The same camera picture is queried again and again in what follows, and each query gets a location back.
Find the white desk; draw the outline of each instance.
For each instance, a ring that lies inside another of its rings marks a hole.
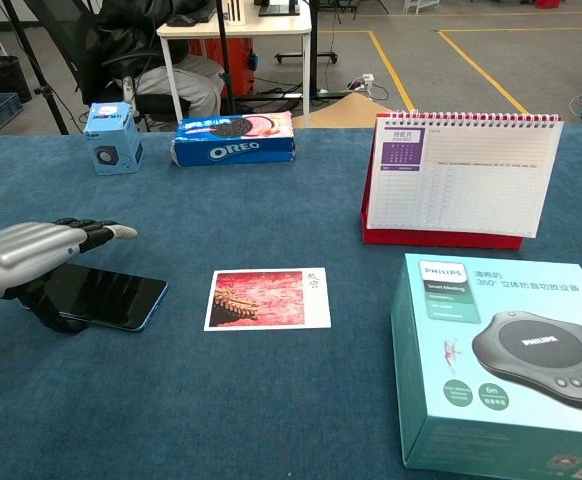
[[[302,113],[305,118],[305,126],[309,126],[310,109],[310,58],[311,58],[311,12],[309,6],[300,1],[300,15],[292,17],[258,17],[260,7],[253,4],[253,0],[247,1],[247,15],[245,25],[229,25],[225,21],[227,37],[255,37],[263,35],[302,35]],[[162,25],[157,30],[162,44],[162,52],[169,76],[171,86],[171,96],[175,106],[178,122],[182,120],[182,109],[178,91],[173,77],[173,62],[169,51],[169,40],[193,39],[193,38],[215,38],[220,35],[218,29],[218,19],[214,15],[208,23],[198,23],[193,27],[168,27]]]

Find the black jacket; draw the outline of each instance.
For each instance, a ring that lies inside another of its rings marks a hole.
[[[198,10],[208,0],[104,0],[98,14],[105,59],[139,52],[158,52],[149,59],[140,57],[109,67],[114,78],[137,76],[144,70],[164,65],[160,39],[156,29],[172,15]],[[187,40],[170,41],[171,59],[178,63],[189,52]]]

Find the black phone screen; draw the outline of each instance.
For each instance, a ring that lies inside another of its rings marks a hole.
[[[49,274],[45,293],[63,317],[142,330],[166,293],[163,280],[64,264]]]

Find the desk leg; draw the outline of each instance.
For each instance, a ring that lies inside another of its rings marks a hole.
[[[171,98],[173,98],[173,107],[175,108],[175,116],[178,119],[178,125],[182,121],[182,106],[180,105],[180,97],[178,96],[178,89],[175,86],[175,77],[173,76],[173,62],[171,61],[171,51],[169,50],[169,41],[160,37],[162,44],[162,55],[164,56],[164,63],[167,67],[167,77],[169,78],[169,87],[171,87]]]
[[[304,127],[309,128],[311,114],[311,35],[302,37],[302,115]]]

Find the spiral binding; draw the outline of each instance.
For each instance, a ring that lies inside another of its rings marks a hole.
[[[391,125],[424,126],[458,126],[458,127],[512,127],[512,128],[553,128],[562,121],[559,115],[529,115],[518,113],[465,113],[436,112],[420,113],[392,112],[389,115]]]

